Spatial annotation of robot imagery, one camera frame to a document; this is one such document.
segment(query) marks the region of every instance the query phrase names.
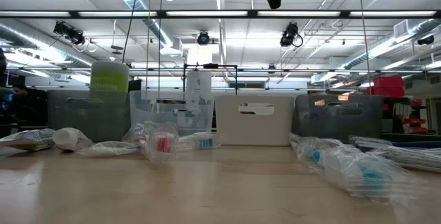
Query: ceiling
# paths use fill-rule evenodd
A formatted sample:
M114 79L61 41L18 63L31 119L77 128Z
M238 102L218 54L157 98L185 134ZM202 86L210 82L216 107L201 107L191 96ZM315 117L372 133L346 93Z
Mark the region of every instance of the ceiling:
M216 0L144 0L153 10L215 10ZM269 9L267 0L223 0L224 9ZM370 10L437 10L441 9L439 0L363 0L365 6L374 1ZM317 10L324 0L282 0L281 10ZM359 10L360 0L326 0L322 9L350 9ZM7 0L0 3L2 10L128 10L123 0ZM21 19L21 22L47 35L56 37L52 32L54 19ZM267 67L269 63L276 66L294 68L336 68L339 65L333 58L345 58L365 48L365 36L361 20L322 20L316 19L305 27L305 43L301 49L285 54L281 50L279 41L283 30L290 21L296 21L299 30L302 30L308 19L224 19L226 37L226 56L228 64L237 64L242 67ZM365 30L368 43L372 43L393 32L393 26L401 19L366 20ZM125 35L128 32L129 20L118 20L115 40L112 41L113 20L74 20L65 22L84 31L86 37L91 38L99 45L96 52L85 51L97 60L108 60L113 44L124 46ZM347 26L328 43L329 39L338 29L338 26L347 23ZM163 19L161 27L173 37L180 38L184 48L195 46L194 35L200 31L208 31L211 38L216 41L220 38L219 22L217 19ZM176 57L165 57L159 54L158 42L148 34L147 28L141 20L133 20L130 28L131 38L127 42L125 60L129 62L146 62L147 50L149 61L168 61L163 65L173 67L182 65L183 60ZM439 35L435 36L434 46L439 45ZM311 56L319 46L321 49ZM430 47L417 46L416 51L426 50ZM402 45L380 58L400 60L411 53L411 45ZM218 48L215 49L214 63L220 63L221 58Z

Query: clear plastic bin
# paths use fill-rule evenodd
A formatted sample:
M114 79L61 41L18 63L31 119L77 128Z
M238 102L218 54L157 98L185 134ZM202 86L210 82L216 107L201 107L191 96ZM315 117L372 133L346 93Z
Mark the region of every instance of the clear plastic bin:
M124 92L48 90L49 127L76 128L92 141L120 141L130 128Z
M149 92L130 92L130 118L137 123L176 124L179 136L212 130L214 99L203 99L196 94L174 93L173 97L149 99Z
M380 138L382 106L382 96L297 96L293 133L343 143L348 143L349 135Z

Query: ductwork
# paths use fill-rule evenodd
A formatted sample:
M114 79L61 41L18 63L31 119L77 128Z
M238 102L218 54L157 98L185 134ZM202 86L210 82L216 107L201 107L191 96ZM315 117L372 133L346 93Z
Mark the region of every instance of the ductwork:
M375 58L394 49L397 45L404 42L422 38L423 35L432 31L434 28L441 24L441 19L429 19L427 21L421 22L421 20L408 20L408 33L405 36L395 37L394 33L388 34L387 36L379 39L378 41L370 44L368 46L369 59ZM366 50L363 48L359 52L351 55L347 60L349 62L340 66L339 69L349 70L356 65L367 61Z
M127 4L130 9L133 8L133 1L135 1L135 10L149 10L149 6L144 0L124 0L125 4ZM144 19L143 22L164 48L171 48L173 46L174 42L172 36L161 29L154 19Z
M72 49L70 46L36 31L26 24L12 19L0 21L0 37L13 42L15 45L34 48L41 56L54 60L71 60L75 66L90 67L95 59Z

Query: wooden table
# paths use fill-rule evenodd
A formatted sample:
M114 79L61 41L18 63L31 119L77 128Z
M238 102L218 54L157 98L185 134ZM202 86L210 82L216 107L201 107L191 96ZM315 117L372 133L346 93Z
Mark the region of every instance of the wooden table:
M308 172L290 147L181 152L163 165L142 155L17 152L0 150L2 224L399 223L391 205L352 197ZM421 175L441 183L439 174Z

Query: green label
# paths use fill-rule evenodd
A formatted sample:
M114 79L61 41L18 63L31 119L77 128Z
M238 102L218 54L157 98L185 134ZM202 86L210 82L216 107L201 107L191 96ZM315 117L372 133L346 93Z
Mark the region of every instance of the green label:
M91 91L127 92L129 79L126 74L108 70L94 70L90 78Z

